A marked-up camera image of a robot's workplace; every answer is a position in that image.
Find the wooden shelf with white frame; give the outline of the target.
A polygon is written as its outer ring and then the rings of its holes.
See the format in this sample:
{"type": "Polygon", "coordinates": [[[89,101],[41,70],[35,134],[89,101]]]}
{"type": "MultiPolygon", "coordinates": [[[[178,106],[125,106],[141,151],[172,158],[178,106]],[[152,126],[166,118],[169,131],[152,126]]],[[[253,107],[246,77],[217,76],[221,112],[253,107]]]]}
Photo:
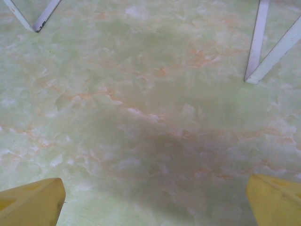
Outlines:
{"type": "MultiPolygon", "coordinates": [[[[23,27],[39,33],[62,0],[50,0],[39,18],[31,25],[13,0],[3,0],[23,27]]],[[[244,82],[257,84],[287,52],[301,40],[301,15],[285,32],[271,51],[261,60],[261,48],[269,12],[270,0],[259,0],[244,82]]]]}

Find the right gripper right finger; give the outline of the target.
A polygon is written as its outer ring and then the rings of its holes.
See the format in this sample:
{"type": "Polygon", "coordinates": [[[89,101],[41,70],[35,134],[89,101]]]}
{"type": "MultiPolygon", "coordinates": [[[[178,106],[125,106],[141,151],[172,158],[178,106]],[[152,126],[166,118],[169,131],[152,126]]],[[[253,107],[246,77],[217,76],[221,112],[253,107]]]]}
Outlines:
{"type": "Polygon", "coordinates": [[[246,194],[258,226],[301,226],[301,183],[253,174],[246,194]]]}

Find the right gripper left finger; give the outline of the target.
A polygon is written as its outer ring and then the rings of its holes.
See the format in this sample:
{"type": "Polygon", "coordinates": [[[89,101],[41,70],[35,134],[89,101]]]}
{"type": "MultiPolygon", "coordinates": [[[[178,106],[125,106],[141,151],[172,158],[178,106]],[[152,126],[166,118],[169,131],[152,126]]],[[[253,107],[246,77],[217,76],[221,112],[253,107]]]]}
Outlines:
{"type": "Polygon", "coordinates": [[[61,178],[0,192],[0,226],[56,226],[66,198],[61,178]]]}

